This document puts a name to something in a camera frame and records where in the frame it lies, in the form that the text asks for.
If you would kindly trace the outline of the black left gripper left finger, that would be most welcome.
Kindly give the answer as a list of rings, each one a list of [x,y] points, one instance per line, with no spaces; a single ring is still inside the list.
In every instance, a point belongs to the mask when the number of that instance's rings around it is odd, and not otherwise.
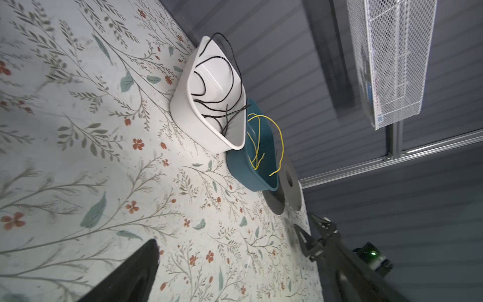
[[[80,300],[148,301],[159,260],[157,242],[150,239]]]

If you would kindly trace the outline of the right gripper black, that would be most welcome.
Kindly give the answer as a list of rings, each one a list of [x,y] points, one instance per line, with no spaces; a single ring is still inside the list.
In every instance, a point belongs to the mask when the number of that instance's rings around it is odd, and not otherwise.
[[[321,236],[332,236],[338,233],[337,226],[327,217],[320,218],[311,214],[310,220]],[[320,242],[297,224],[294,224],[294,230],[303,255],[311,262],[316,262],[321,254]],[[366,243],[363,247],[353,249],[353,252],[382,278],[385,278],[394,267],[394,264],[371,243]]]

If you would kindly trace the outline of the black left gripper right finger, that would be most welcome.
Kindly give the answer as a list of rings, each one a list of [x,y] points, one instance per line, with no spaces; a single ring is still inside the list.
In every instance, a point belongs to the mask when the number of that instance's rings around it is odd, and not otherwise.
[[[322,244],[321,259],[327,265],[337,301],[408,301],[338,237],[319,241]]]

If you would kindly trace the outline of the grey foam spool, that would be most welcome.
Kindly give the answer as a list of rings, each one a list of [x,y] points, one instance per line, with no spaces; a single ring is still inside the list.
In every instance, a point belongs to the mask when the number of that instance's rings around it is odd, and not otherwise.
[[[294,211],[302,207],[302,189],[291,159],[284,156],[281,169],[277,173],[279,187],[276,191],[263,191],[263,197],[269,209],[275,215],[282,215],[286,205]]]

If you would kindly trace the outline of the white plastic bin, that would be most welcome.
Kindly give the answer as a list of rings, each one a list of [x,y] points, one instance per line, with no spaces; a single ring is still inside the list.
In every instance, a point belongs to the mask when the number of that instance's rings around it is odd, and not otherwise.
[[[189,56],[171,100],[172,119],[180,130],[212,153],[245,145],[247,96],[233,49],[204,36]]]

